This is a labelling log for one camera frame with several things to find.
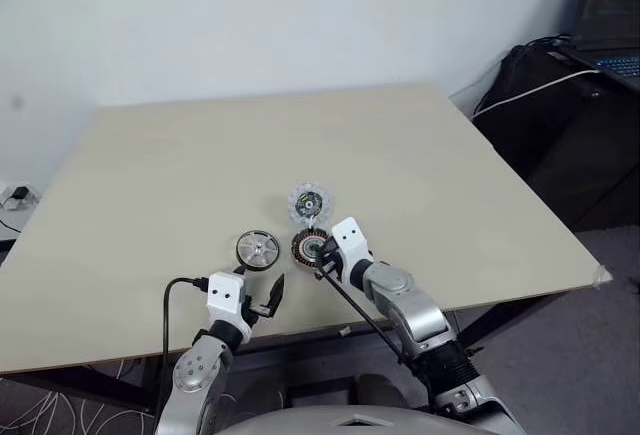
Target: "transparent gear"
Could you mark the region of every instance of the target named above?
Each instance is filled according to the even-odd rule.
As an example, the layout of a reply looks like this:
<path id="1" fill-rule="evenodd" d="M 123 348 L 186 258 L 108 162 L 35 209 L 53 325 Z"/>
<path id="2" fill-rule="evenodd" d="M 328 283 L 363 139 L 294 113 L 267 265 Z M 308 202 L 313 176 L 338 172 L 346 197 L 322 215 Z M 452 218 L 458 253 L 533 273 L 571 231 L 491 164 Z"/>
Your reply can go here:
<path id="1" fill-rule="evenodd" d="M 276 238 L 263 230 L 243 233 L 236 243 L 238 262 L 250 270 L 266 270 L 280 255 Z"/>
<path id="2" fill-rule="evenodd" d="M 329 192 L 317 183 L 300 183 L 289 194 L 289 216 L 297 225 L 322 225 L 329 220 L 332 209 Z"/>

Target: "white wall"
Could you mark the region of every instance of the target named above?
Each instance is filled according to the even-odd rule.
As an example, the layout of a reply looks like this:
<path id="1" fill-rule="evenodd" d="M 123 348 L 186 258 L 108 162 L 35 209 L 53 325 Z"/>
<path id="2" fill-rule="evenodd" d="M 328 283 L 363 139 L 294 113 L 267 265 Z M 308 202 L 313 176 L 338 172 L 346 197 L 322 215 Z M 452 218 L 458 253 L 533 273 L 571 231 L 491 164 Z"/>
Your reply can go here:
<path id="1" fill-rule="evenodd" d="M 46 189 L 97 105 L 402 80 L 453 93 L 557 31 L 565 4 L 0 0 L 0 179 Z M 452 99 L 468 111 L 490 81 Z"/>

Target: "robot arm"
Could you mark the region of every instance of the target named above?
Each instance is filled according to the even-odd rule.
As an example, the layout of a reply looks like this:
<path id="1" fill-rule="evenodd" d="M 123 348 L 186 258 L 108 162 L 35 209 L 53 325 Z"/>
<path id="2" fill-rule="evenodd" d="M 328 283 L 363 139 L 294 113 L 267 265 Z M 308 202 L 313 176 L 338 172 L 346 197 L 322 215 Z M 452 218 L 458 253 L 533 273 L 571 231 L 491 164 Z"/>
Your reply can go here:
<path id="1" fill-rule="evenodd" d="M 428 381 L 436 412 L 497 433 L 524 433 L 468 359 L 440 308 L 415 285 L 411 274 L 374 261 L 353 218 L 334 226 L 331 234 L 319 257 L 320 275 L 337 270 L 338 279 L 348 279 L 362 290 L 393 323 L 413 371 Z"/>
<path id="2" fill-rule="evenodd" d="M 209 277 L 207 308 L 211 328 L 202 330 L 193 346 L 178 359 L 157 435 L 204 435 L 218 428 L 217 404 L 233 353 L 251 339 L 251 327 L 259 316 L 275 314 L 282 299 L 284 274 L 271 289 L 267 305 L 252 306 L 244 282 L 241 273 L 217 272 Z"/>

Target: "laptop screen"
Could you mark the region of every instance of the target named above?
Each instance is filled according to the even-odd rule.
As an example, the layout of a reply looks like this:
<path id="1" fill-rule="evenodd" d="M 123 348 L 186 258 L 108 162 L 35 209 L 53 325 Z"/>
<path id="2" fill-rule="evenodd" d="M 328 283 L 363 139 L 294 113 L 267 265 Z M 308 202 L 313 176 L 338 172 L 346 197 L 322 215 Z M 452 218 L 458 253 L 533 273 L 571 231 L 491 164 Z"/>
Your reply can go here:
<path id="1" fill-rule="evenodd" d="M 640 46 L 640 0 L 580 0 L 572 39 L 577 46 Z"/>

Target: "white cable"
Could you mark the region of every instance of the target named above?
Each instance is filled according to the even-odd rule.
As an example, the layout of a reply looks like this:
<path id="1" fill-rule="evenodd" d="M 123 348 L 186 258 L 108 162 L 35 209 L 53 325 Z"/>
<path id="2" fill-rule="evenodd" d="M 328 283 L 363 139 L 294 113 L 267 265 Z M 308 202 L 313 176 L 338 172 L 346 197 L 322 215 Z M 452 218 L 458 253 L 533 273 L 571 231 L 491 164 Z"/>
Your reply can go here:
<path id="1" fill-rule="evenodd" d="M 4 433 L 7 430 L 17 430 L 18 428 L 22 428 L 26 425 L 29 425 L 30 423 L 33 423 L 34 421 L 36 421 L 38 419 L 38 417 L 42 416 L 41 414 L 35 416 L 34 418 L 32 418 L 31 420 L 29 420 L 28 422 L 23 422 L 19 425 L 14 425 L 14 423 L 19 422 L 20 420 L 22 420 L 24 417 L 26 417 L 27 415 L 29 415 L 31 412 L 33 412 L 36 408 L 38 408 L 40 406 L 41 403 L 44 403 L 44 411 L 47 411 L 47 409 L 53 405 L 53 400 L 51 402 L 49 402 L 49 397 L 51 397 L 51 395 L 53 394 L 53 392 L 48 392 L 44 397 L 42 397 L 40 399 L 40 401 L 36 402 L 31 408 L 29 408 L 26 412 L 24 412 L 22 415 L 20 415 L 18 418 L 16 418 L 15 420 L 13 420 L 11 423 L 9 423 L 8 425 L 4 426 L 4 427 L 0 427 L 0 434 Z"/>
<path id="2" fill-rule="evenodd" d="M 124 367 L 124 360 L 120 360 L 120 367 L 118 368 L 118 373 L 116 374 L 116 380 L 120 378 L 123 367 Z M 95 415 L 91 419 L 91 422 L 89 422 L 89 426 L 85 428 L 84 405 L 86 402 L 87 402 L 86 400 L 83 400 L 82 404 L 80 405 L 80 428 L 82 429 L 82 435 L 89 435 L 89 430 L 91 430 L 91 427 L 93 427 L 93 424 L 96 422 L 96 420 L 98 419 L 98 416 L 102 413 L 102 410 L 104 409 L 104 403 L 103 403 L 102 405 L 100 405 L 100 407 L 98 407 L 98 410 L 96 411 Z"/>
<path id="3" fill-rule="evenodd" d="M 51 422 L 53 422 L 53 417 L 56 414 L 56 408 L 58 408 L 58 397 L 60 396 L 60 394 L 56 393 L 55 396 L 53 397 L 53 399 L 55 400 L 55 403 L 53 404 L 53 410 L 51 410 L 51 415 L 49 416 L 49 422 L 47 423 L 47 427 L 44 429 L 44 432 L 42 435 L 47 435 L 47 433 L 49 433 L 49 429 L 51 428 Z M 33 424 L 33 430 L 31 431 L 31 435 L 34 435 L 36 433 L 36 424 Z"/>
<path id="4" fill-rule="evenodd" d="M 49 392 L 49 395 L 47 396 L 47 401 L 49 400 L 49 397 L 53 394 L 53 392 Z M 38 420 L 40 419 L 40 417 L 42 416 L 42 414 L 46 411 L 46 407 L 48 407 L 48 405 L 45 403 L 44 405 L 42 405 L 42 407 L 40 408 L 40 410 L 38 410 L 38 415 L 36 416 L 36 419 L 33 422 L 33 429 L 31 430 L 31 435 L 33 435 L 34 433 L 36 433 L 36 427 L 38 426 Z"/>
<path id="5" fill-rule="evenodd" d="M 135 410 L 124 410 L 122 412 L 116 413 L 115 415 L 112 415 L 111 417 L 107 418 L 104 422 L 102 422 L 102 424 L 98 427 L 98 430 L 96 430 L 96 433 L 94 435 L 99 435 L 102 429 L 105 427 L 105 425 L 109 423 L 111 420 L 118 418 L 122 415 L 126 415 L 127 413 L 135 413 L 140 415 L 141 417 L 153 418 L 153 415 L 149 415 L 148 413 L 136 412 Z"/>
<path id="6" fill-rule="evenodd" d="M 570 78 L 577 77 L 578 75 L 585 75 L 587 73 L 600 73 L 600 70 L 582 70 L 581 72 L 572 73 L 571 75 L 567 75 L 565 77 L 558 78 L 557 80 L 553 80 L 552 82 L 545 83 L 544 85 L 540 85 L 539 87 L 529 90 L 528 92 L 524 92 L 524 93 L 521 93 L 520 95 L 516 95 L 515 97 L 507 98 L 506 100 L 502 100 L 501 102 L 497 102 L 497 103 L 494 103 L 493 105 L 489 105 L 487 108 L 483 108 L 479 112 L 475 113 L 471 117 L 471 120 L 476 118 L 478 115 L 481 115 L 485 112 L 488 112 L 489 110 L 496 108 L 499 105 L 504 105 L 505 103 L 513 102 L 514 100 L 518 100 L 519 98 L 526 97 L 527 95 L 531 95 L 532 93 L 538 92 L 540 90 L 548 88 L 557 83 L 564 82 L 565 80 L 569 80 Z"/>
<path id="7" fill-rule="evenodd" d="M 75 435 L 75 433 L 76 433 L 76 411 L 73 409 L 73 405 L 71 405 L 71 402 L 69 401 L 69 399 L 67 398 L 66 395 L 63 395 L 61 393 L 60 396 L 62 397 L 62 400 L 64 400 L 64 402 L 69 407 L 69 411 L 71 412 L 71 416 L 73 417 L 73 428 L 71 429 L 71 435 Z"/>

